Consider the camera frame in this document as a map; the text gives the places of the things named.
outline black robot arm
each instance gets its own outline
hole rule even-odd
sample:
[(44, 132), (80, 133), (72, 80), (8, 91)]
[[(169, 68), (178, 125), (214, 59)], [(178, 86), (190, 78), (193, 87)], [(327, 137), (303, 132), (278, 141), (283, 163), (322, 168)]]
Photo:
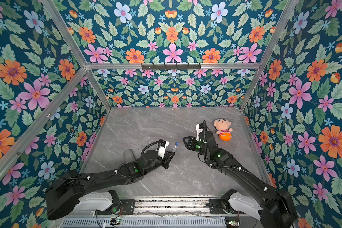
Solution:
[[(288, 228), (297, 219), (291, 195), (284, 189), (277, 190), (253, 175), (243, 167), (228, 151), (219, 148), (213, 133), (207, 130), (206, 123), (196, 126), (197, 137), (183, 138), (189, 150), (197, 151), (204, 157), (205, 163), (212, 169), (234, 179), (260, 205), (261, 224), (267, 228)], [(228, 199), (222, 201), (228, 210)]]
[(79, 202), (79, 198), (86, 194), (116, 185), (135, 183), (160, 166), (168, 169), (175, 153), (166, 151), (164, 158), (161, 158), (156, 150), (148, 150), (144, 153), (147, 148), (155, 144), (158, 144), (158, 148), (165, 148), (166, 141), (160, 139), (151, 143), (142, 150), (139, 159), (121, 164), (115, 170), (81, 174), (70, 170), (64, 173), (46, 189), (48, 219), (55, 220), (68, 215)]

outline orange plush body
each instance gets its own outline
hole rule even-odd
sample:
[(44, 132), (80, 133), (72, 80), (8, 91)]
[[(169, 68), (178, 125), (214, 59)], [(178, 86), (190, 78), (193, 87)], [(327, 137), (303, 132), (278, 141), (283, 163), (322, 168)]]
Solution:
[(214, 121), (214, 126), (217, 129), (217, 134), (221, 140), (229, 141), (232, 139), (231, 132), (233, 129), (229, 127), (230, 125), (232, 125), (232, 123), (223, 118)]

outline grey marble surface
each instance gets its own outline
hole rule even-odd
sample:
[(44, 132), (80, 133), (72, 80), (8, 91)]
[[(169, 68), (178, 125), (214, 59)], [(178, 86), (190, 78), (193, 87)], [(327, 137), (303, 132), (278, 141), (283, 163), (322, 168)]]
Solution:
[[(220, 140), (215, 134), (213, 122), (221, 117), (232, 122), (233, 138), (228, 142)], [(120, 197), (223, 195), (231, 188), (246, 193), (234, 180), (202, 163), (197, 158), (197, 152), (185, 148), (182, 138), (195, 136), (195, 125), (203, 120), (214, 132), (219, 147), (233, 154), (243, 166), (261, 178), (234, 107), (113, 108), (86, 173), (115, 169), (124, 163), (123, 152), (126, 149), (132, 149), (138, 158), (146, 145), (164, 139), (170, 141), (170, 150), (175, 142), (179, 144), (169, 169), (159, 167), (137, 183), (110, 189), (116, 190)]]

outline plush doll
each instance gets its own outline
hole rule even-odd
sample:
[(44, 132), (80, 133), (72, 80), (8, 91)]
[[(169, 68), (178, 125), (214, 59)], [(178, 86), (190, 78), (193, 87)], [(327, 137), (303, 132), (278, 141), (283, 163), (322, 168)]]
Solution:
[(217, 129), (217, 134), (221, 140), (229, 141), (232, 139), (232, 128), (229, 128), (230, 125), (232, 125), (232, 123), (223, 118), (214, 121), (214, 126)]

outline floral wallpaper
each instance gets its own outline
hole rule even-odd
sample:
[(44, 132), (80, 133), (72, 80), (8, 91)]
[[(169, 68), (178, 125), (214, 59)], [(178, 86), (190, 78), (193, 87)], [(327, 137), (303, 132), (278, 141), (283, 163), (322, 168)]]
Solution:
[(261, 59), (286, 2), (70, 0), (61, 14), (88, 62), (247, 63)]
[(195, 107), (240, 105), (255, 71), (94, 71), (114, 107)]
[(0, 1), (0, 159), (78, 68), (41, 3)]
[(0, 182), (0, 227), (49, 225), (46, 188), (64, 172), (80, 171), (105, 115), (83, 77)]
[(298, 5), (244, 110), (299, 228), (342, 227), (342, 0)]

